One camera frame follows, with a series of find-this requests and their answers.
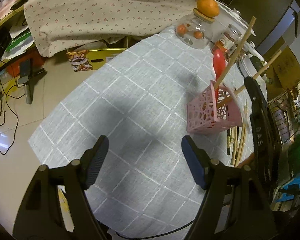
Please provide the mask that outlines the wooden chopstick short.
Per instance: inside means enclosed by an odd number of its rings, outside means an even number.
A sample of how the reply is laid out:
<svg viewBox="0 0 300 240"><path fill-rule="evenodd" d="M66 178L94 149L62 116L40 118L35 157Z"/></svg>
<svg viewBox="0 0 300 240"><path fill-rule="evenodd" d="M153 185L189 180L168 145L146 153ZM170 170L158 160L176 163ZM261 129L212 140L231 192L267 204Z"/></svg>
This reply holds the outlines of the wooden chopstick short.
<svg viewBox="0 0 300 240"><path fill-rule="evenodd" d="M245 101L245 106L243 108L243 122L242 122L242 127L239 128L239 144L238 144L238 152L235 153L234 150L234 144L233 144L233 148L232 148L232 156L231 156L231 161L230 164L233 167L237 167L242 159L242 155L243 155L243 148L244 148L244 143L245 143L245 133L247 130L247 113L248 113L248 102L247 100Z"/></svg>

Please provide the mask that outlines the pink perforated utensil holder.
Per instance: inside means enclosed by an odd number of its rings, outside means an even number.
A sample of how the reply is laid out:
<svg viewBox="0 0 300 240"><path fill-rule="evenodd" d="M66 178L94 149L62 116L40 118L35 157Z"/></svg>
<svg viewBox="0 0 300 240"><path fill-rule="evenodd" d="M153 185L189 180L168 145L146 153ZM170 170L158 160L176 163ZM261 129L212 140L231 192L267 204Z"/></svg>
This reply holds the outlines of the pink perforated utensil holder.
<svg viewBox="0 0 300 240"><path fill-rule="evenodd" d="M220 85L218 97L214 90L215 81L193 100L189 101L186 130L193 134L216 134L235 126L242 126L242 111L234 93L228 87Z"/></svg>

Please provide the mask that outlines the wooden chopstick pair member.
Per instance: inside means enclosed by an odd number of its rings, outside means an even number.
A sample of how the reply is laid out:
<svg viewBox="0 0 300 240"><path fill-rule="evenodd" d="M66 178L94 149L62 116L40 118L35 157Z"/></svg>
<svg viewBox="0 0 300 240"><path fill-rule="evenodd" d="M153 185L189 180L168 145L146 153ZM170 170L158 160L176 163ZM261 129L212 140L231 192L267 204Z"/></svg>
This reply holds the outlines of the wooden chopstick pair member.
<svg viewBox="0 0 300 240"><path fill-rule="evenodd" d="M263 72L265 72L269 68L269 66L279 57L281 53L282 50L278 50L276 54L273 55L273 57L269 60L269 62L267 62L266 65L264 65L254 76L252 76L252 78L256 80ZM221 102L217 103L217 107L218 108L222 107L223 105L230 102L231 100L234 100L236 96L238 96L238 94L243 91L243 89L245 89L245 85L242 85L241 87L239 87L239 89L235 90L233 95L230 95L226 97L224 100L222 100Z"/></svg>

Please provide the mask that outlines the red plastic spoon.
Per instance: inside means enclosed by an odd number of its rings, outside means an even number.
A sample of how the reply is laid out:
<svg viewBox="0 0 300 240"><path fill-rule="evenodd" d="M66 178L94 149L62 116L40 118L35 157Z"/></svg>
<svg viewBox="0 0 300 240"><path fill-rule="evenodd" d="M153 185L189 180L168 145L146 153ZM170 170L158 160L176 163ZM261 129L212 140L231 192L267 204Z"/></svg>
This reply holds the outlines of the red plastic spoon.
<svg viewBox="0 0 300 240"><path fill-rule="evenodd" d="M213 69L216 75L216 81L221 76L222 72L225 70L226 60L224 54L220 49L216 49L213 55Z"/></svg>

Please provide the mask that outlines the grey checked tablecloth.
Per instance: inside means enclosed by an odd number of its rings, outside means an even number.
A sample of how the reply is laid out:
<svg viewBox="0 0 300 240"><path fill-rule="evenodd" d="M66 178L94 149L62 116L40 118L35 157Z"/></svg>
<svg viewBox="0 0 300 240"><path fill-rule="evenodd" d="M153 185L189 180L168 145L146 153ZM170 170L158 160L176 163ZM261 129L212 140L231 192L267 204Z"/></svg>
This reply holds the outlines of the grey checked tablecloth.
<svg viewBox="0 0 300 240"><path fill-rule="evenodd" d="M212 71L210 47L191 48L167 28L83 81L29 144L41 163L59 167L107 136L109 151L86 192L95 218L130 238L183 239L205 194L181 151L186 105Z"/></svg>

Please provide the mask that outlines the yellow lion printed box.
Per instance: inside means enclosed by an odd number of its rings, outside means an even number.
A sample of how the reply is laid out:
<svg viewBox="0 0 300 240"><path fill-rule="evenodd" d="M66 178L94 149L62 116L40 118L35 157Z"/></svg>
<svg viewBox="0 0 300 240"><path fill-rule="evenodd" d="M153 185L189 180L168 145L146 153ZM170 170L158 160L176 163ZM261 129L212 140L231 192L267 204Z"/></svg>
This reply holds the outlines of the yellow lion printed box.
<svg viewBox="0 0 300 240"><path fill-rule="evenodd" d="M99 48L91 50L67 51L66 55L74 72L98 70L126 48Z"/></svg>

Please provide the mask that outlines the jar with orange label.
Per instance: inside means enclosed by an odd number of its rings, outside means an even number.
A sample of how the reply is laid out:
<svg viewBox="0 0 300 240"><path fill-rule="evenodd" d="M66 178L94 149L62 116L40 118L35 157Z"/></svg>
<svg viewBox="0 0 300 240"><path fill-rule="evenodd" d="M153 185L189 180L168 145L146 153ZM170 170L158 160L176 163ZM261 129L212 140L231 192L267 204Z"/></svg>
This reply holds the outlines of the jar with orange label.
<svg viewBox="0 0 300 240"><path fill-rule="evenodd" d="M229 24L227 29L220 35L219 39L211 48L211 53L214 55L216 50L219 49L223 55L226 55L241 35L242 33L233 24Z"/></svg>

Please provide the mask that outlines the round glass jar wooden lid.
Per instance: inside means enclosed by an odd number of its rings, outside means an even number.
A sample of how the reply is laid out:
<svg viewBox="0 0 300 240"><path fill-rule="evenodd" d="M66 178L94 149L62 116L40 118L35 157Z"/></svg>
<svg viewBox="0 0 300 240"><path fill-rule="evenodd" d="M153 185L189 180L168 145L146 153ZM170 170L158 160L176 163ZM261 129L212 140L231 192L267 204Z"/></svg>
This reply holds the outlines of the round glass jar wooden lid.
<svg viewBox="0 0 300 240"><path fill-rule="evenodd" d="M213 38L213 24L213 21L194 14L186 15L178 21L175 34L186 45L204 49Z"/></svg>

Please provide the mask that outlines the floral cloth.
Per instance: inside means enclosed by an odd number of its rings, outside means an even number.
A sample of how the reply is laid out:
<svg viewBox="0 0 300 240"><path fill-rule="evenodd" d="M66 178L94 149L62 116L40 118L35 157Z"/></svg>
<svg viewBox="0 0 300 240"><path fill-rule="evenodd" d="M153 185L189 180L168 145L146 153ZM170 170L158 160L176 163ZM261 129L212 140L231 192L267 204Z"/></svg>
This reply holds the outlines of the floral cloth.
<svg viewBox="0 0 300 240"><path fill-rule="evenodd" d="M29 0L24 15L43 57L98 40L144 37L192 13L198 0Z"/></svg>

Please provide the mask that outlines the orange on jar lid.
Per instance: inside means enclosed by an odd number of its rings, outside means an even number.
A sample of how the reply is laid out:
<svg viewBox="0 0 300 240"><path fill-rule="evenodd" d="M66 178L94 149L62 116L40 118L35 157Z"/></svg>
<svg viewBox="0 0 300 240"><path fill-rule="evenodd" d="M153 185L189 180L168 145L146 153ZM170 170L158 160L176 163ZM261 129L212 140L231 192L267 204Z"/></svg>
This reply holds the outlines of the orange on jar lid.
<svg viewBox="0 0 300 240"><path fill-rule="evenodd" d="M198 0L197 9L205 16L214 18L219 15L219 5L215 0Z"/></svg>

